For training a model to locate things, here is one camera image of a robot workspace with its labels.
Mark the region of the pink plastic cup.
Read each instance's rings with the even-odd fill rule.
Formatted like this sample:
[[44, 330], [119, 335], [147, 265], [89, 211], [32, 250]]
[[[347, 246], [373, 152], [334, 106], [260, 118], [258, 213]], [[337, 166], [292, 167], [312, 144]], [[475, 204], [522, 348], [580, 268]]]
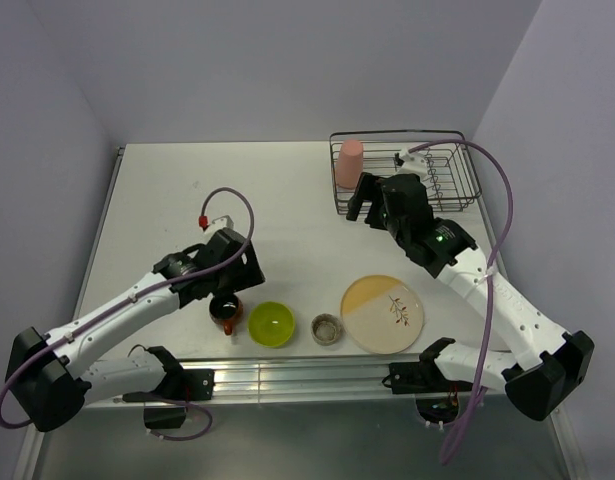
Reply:
[[335, 166], [336, 184], [345, 189], [355, 189], [363, 172], [363, 144], [359, 140], [345, 140]]

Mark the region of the lime green bowl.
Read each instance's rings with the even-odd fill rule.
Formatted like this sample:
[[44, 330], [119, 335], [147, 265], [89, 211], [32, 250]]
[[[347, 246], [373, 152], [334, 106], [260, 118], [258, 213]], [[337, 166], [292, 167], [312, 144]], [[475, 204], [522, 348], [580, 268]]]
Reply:
[[250, 338], [266, 348], [279, 348], [293, 336], [296, 321], [292, 311], [278, 302], [264, 302], [249, 314], [247, 329]]

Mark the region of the speckled ceramic cup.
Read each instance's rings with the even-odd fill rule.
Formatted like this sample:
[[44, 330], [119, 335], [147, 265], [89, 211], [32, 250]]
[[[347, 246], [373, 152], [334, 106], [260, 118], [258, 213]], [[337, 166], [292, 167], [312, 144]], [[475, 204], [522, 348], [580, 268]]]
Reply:
[[311, 322], [312, 338], [321, 346], [333, 345], [341, 338], [342, 332], [340, 320], [328, 313], [317, 315]]

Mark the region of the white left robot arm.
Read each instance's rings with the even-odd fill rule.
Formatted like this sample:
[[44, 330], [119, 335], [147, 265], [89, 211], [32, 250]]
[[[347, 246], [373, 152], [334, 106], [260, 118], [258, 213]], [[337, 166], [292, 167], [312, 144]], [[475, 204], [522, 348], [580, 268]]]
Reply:
[[88, 315], [46, 334], [35, 328], [19, 333], [5, 388], [40, 432], [64, 425], [87, 404], [118, 395], [182, 400], [189, 377], [164, 347], [112, 361], [103, 355], [195, 300], [234, 294], [264, 281], [250, 239], [229, 227], [211, 227], [203, 242], [166, 255], [127, 291]]

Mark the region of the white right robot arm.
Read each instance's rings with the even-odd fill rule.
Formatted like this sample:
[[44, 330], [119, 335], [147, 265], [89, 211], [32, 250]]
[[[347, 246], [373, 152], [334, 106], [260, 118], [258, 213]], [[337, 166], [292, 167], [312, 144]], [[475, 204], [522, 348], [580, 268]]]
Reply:
[[582, 383], [594, 350], [592, 339], [543, 315], [488, 264], [466, 230], [435, 216], [418, 175], [362, 174], [348, 202], [347, 220], [356, 220], [364, 203], [370, 205], [366, 224], [388, 231], [409, 260], [489, 320], [508, 347], [505, 353], [481, 353], [443, 337], [417, 361], [391, 369], [393, 393], [479, 383], [504, 392], [522, 414], [542, 421]]

